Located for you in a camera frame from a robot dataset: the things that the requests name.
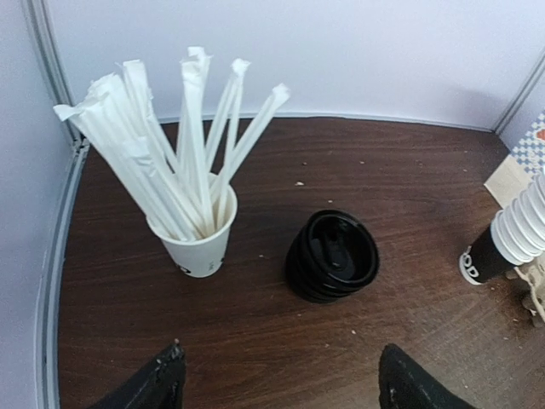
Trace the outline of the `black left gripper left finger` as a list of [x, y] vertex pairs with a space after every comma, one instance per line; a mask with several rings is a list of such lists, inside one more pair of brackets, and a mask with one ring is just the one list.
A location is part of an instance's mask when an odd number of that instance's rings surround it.
[[186, 354], [176, 338], [90, 408], [182, 408]]

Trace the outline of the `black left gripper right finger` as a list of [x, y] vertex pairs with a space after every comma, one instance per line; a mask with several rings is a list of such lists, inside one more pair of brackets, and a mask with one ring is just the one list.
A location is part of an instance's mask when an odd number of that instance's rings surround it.
[[394, 343], [381, 352], [378, 383], [380, 408], [473, 408]]

